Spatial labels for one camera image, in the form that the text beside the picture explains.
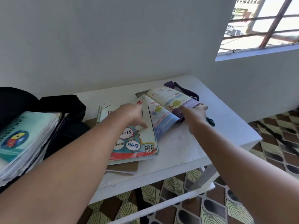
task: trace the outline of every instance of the hand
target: hand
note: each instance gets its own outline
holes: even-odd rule
[[[187,108],[185,106],[180,106],[181,111],[184,114],[185,120],[189,125],[189,132],[193,135],[193,126],[195,123],[208,124],[206,120],[206,110],[208,106],[205,104],[200,104],[195,108]]]
[[[125,115],[128,119],[128,126],[142,126],[148,128],[148,124],[141,118],[141,108],[142,105],[135,105],[127,103],[121,105],[114,112],[119,113],[120,115]]]

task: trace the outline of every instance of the tiled floor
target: tiled floor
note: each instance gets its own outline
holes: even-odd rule
[[[262,119],[272,131],[282,135],[299,151],[299,113],[290,111]],[[299,179],[299,158],[287,147],[279,143],[264,128],[251,122],[263,138],[250,152]],[[180,174],[141,188],[147,206],[169,200],[188,191],[200,176],[198,169]],[[228,188],[221,177],[216,179],[215,188],[196,199],[164,208],[147,216],[149,224],[249,224],[253,219],[238,198]],[[103,201],[90,204],[78,223],[105,224],[135,213],[138,210],[135,192],[126,192]],[[139,224],[140,220],[130,223]]]

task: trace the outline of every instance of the qr code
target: qr code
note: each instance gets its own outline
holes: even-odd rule
[[[153,145],[145,145],[144,146],[145,152],[150,153],[154,151],[154,146]]]

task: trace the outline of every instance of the left arm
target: left arm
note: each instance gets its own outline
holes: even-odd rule
[[[128,125],[147,127],[141,105],[125,104],[0,194],[0,223],[76,223]]]

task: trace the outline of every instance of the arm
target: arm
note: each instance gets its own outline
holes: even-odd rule
[[[257,223],[297,223],[299,181],[233,145],[205,120],[206,105],[182,107],[189,131]]]
[[[0,194],[0,223],[76,223],[122,131],[128,125],[147,127],[140,111],[141,105],[122,105],[12,184]]]

